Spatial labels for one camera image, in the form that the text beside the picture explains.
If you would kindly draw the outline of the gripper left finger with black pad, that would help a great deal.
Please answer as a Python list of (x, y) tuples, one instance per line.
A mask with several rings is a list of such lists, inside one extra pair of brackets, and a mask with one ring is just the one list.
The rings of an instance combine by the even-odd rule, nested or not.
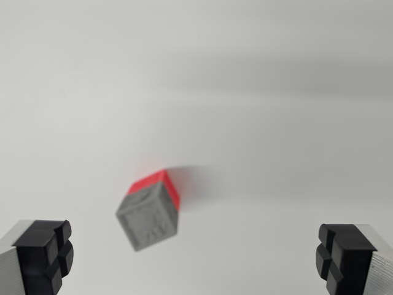
[(69, 221), (18, 221), (1, 237), (1, 294), (54, 295), (72, 267)]

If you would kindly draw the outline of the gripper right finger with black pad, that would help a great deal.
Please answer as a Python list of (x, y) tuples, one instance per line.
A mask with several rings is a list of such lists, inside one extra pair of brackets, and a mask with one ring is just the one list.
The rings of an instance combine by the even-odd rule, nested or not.
[(392, 247), (368, 224), (321, 224), (316, 268), (329, 294), (392, 294)]

